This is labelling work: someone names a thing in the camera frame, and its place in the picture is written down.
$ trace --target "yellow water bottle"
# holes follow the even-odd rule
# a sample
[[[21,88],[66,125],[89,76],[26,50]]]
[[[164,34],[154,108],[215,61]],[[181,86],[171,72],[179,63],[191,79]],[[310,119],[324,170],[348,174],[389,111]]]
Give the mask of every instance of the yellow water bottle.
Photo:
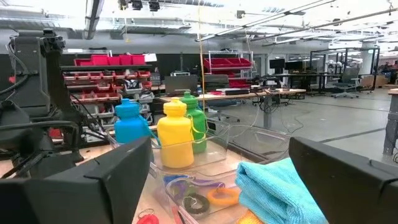
[[[187,105],[179,98],[173,97],[172,101],[163,105],[166,117],[157,123],[162,149],[160,158],[164,166],[170,168],[183,168],[193,164],[192,149],[192,123],[184,117]]]

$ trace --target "green water bottle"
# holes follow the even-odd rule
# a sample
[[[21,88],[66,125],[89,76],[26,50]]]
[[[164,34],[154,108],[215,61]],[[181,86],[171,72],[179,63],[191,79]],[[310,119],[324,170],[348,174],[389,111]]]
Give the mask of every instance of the green water bottle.
[[[198,109],[198,100],[192,96],[189,91],[184,93],[180,101],[187,105],[187,113],[185,116],[192,120],[193,123],[193,153],[198,154],[206,150],[206,115],[202,110]]]

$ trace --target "blue towel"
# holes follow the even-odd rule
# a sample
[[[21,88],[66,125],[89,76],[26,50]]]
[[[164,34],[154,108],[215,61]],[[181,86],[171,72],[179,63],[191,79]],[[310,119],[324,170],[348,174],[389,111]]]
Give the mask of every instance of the blue towel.
[[[267,165],[241,162],[239,202],[268,224],[325,224],[326,218],[290,158]]]

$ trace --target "concrete floor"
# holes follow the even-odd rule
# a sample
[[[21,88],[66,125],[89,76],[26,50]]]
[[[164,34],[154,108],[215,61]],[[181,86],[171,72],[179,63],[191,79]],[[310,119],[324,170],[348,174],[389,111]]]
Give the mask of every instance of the concrete floor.
[[[292,105],[280,106],[273,112],[271,130],[322,141],[371,159],[395,164],[391,156],[382,155],[391,97],[383,89],[359,95],[357,99],[306,96],[304,100],[291,100]],[[247,100],[246,104],[224,108],[223,113],[240,117],[240,124],[252,125],[257,106]],[[260,111],[255,126],[262,127],[262,122]]]

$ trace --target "ceiling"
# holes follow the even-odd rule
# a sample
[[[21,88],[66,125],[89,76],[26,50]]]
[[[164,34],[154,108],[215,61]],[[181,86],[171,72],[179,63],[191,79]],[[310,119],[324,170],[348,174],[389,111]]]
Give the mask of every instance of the ceiling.
[[[91,2],[98,0],[0,0],[0,29],[43,29],[69,31],[70,39],[84,38],[86,10]],[[123,33],[187,35],[195,39],[201,35],[215,34],[259,19],[276,15],[316,0],[153,0],[160,4],[157,12],[150,12],[148,0],[142,0],[143,8],[134,11],[131,7],[120,10],[118,0],[103,0],[96,32],[109,32],[109,38],[117,39]],[[351,45],[362,41],[380,44],[387,52],[398,45],[398,12],[358,19],[312,29],[335,19],[345,20],[374,12],[398,7],[398,0],[336,0],[332,3],[302,11],[279,19],[231,32],[217,38],[261,39],[253,44],[263,46],[290,40],[311,37],[304,41],[324,41],[333,44]],[[237,18],[238,11],[244,11]]]

